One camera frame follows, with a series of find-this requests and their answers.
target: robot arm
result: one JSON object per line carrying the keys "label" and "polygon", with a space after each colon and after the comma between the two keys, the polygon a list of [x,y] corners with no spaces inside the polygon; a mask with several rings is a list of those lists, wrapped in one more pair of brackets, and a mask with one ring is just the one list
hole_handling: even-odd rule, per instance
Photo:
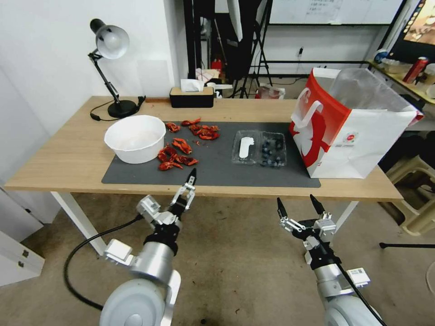
{"label": "robot arm", "polygon": [[370,282],[364,269],[344,271],[340,258],[335,256],[330,247],[337,229],[332,214],[327,213],[314,196],[310,195],[310,198],[319,216],[317,219],[299,222],[287,216],[282,201],[277,198],[279,224],[294,237],[303,241],[311,257],[309,264],[317,278],[317,289],[325,308],[325,324],[328,326],[385,325],[357,289]]}
{"label": "robot arm", "polygon": [[[119,286],[106,301],[100,326],[169,326],[181,284],[180,274],[172,268],[177,254],[181,215],[195,197],[196,169],[174,195],[170,206],[161,205],[150,195],[136,209],[150,224],[153,233],[146,237],[142,251],[134,256],[132,248],[112,239],[105,250],[107,259],[128,266],[137,279]],[[159,288],[163,288],[164,297]]]}

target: lamp arm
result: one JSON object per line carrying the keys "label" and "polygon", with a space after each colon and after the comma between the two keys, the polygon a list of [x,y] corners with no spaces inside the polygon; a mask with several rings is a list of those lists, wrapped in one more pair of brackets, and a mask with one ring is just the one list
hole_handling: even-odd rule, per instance
{"label": "lamp arm", "polygon": [[102,58],[102,55],[97,54],[97,50],[95,49],[93,52],[89,53],[87,55],[92,62],[94,63],[95,68],[97,69],[98,73],[100,74],[101,78],[104,81],[104,85],[106,85],[107,89],[109,90],[110,94],[113,96],[114,101],[119,104],[119,98],[117,94],[116,88],[112,85],[110,81],[106,79],[106,76],[104,76],[103,72],[101,71],[100,67],[98,66],[98,60]]}

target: monitor screen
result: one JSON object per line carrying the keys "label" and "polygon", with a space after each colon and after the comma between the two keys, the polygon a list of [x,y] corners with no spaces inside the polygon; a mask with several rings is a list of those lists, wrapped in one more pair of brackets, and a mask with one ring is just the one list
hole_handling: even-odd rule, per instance
{"label": "monitor screen", "polygon": [[435,0],[420,3],[403,33],[405,41],[435,45]]}
{"label": "monitor screen", "polygon": [[435,62],[435,0],[420,0],[388,54],[408,63],[419,57]]}

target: gray carpet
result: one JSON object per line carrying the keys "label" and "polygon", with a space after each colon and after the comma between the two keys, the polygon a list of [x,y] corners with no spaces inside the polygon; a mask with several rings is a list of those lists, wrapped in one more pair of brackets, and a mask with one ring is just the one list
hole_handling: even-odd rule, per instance
{"label": "gray carpet", "polygon": [[[131,219],[141,196],[80,194],[78,203],[97,230]],[[169,202],[169,197],[157,197]],[[308,200],[284,201],[296,220],[314,218]],[[338,204],[325,201],[334,212]],[[113,234],[135,253],[150,229],[144,221]],[[82,236],[62,212],[24,244],[46,258],[40,277],[0,288],[0,325],[98,325],[99,311],[79,302],[63,285],[62,267]],[[376,203],[360,203],[335,238],[345,268],[364,267],[372,279],[362,290],[388,325],[435,324],[425,271],[430,249],[378,248],[379,241],[434,243],[435,234],[412,237]],[[173,325],[323,325],[315,277],[300,240],[278,226],[275,200],[198,197],[185,215],[174,259],[182,284]],[[131,278],[128,271],[86,247],[71,264],[72,283],[104,303]]]}

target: paper bag handle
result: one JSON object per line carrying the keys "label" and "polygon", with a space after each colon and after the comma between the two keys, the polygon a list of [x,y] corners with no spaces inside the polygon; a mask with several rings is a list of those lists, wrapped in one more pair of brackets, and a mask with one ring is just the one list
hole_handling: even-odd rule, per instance
{"label": "paper bag handle", "polygon": [[311,107],[308,109],[305,116],[302,117],[302,109],[300,106],[300,101],[301,101],[303,96],[307,95],[305,97],[305,103],[308,103],[308,98],[309,98],[310,94],[311,94],[311,91],[308,87],[303,89],[303,91],[299,94],[298,99],[296,101],[296,110],[291,115],[291,119],[293,120],[296,127],[298,127],[298,128],[306,127],[307,124],[309,123],[309,121],[311,120],[311,117],[313,116],[314,112],[316,110],[322,111],[322,109],[323,109],[323,104],[320,101],[315,100],[313,102],[313,104],[311,105]]}

